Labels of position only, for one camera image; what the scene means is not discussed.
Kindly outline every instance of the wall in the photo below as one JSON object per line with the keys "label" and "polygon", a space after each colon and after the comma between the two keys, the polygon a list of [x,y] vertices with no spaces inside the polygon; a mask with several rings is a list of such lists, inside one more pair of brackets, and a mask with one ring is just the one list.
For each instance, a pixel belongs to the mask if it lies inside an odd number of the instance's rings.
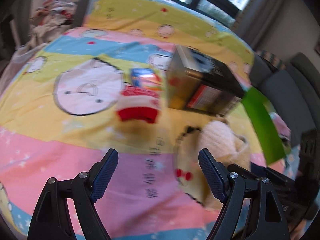
{"label": "wall", "polygon": [[320,71],[320,55],[314,51],[319,36],[320,27],[303,0],[286,0],[259,49],[284,61],[302,52]]}

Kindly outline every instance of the gray sofa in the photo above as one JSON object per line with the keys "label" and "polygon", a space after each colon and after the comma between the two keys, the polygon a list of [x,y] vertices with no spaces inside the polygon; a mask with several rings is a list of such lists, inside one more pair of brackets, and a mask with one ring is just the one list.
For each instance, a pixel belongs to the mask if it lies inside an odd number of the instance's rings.
{"label": "gray sofa", "polygon": [[273,72],[256,55],[249,78],[291,129],[294,147],[303,132],[320,129],[320,73],[302,53],[285,65],[285,69]]}

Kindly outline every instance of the metal screw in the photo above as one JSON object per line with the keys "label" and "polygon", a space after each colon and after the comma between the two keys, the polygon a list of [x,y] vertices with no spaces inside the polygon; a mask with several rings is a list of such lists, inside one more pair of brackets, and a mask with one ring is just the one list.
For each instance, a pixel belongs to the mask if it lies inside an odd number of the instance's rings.
{"label": "metal screw", "polygon": [[262,182],[265,183],[265,184],[268,184],[270,182],[270,180],[266,177],[263,177],[262,178]]}
{"label": "metal screw", "polygon": [[49,183],[49,184],[52,184],[52,183],[54,183],[55,181],[56,181],[55,178],[50,178],[50,179],[48,179],[48,183]]}
{"label": "metal screw", "polygon": [[79,174],[79,177],[80,177],[81,179],[84,179],[84,178],[88,177],[88,173],[87,173],[87,172],[81,172],[81,173]]}
{"label": "metal screw", "polygon": [[236,179],[236,178],[238,178],[238,176],[239,176],[238,173],[236,173],[236,172],[230,172],[229,175],[230,175],[230,177],[233,178],[233,179]]}

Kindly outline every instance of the blue textured gripper pad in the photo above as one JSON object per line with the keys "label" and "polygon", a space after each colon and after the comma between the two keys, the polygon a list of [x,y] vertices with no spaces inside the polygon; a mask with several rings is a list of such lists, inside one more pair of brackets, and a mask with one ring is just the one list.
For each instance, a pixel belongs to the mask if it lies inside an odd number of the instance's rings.
{"label": "blue textured gripper pad", "polygon": [[105,162],[97,177],[93,181],[93,189],[90,195],[90,200],[92,203],[96,203],[99,198],[103,197],[110,179],[115,171],[119,161],[119,156],[116,151],[114,151]]}
{"label": "blue textured gripper pad", "polygon": [[215,198],[220,200],[221,203],[225,203],[228,197],[224,190],[223,180],[220,178],[220,175],[217,173],[209,158],[203,151],[199,152],[199,164],[205,178],[207,179],[212,194]]}

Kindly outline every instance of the snack package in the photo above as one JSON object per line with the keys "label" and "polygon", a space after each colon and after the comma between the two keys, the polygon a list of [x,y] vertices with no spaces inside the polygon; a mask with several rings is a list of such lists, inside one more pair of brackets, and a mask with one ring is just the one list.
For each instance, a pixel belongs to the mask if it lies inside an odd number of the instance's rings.
{"label": "snack package", "polygon": [[150,68],[132,68],[131,82],[134,87],[161,91],[161,78]]}
{"label": "snack package", "polygon": [[120,94],[116,111],[122,121],[138,119],[155,123],[160,111],[160,96],[154,91],[127,85]]}

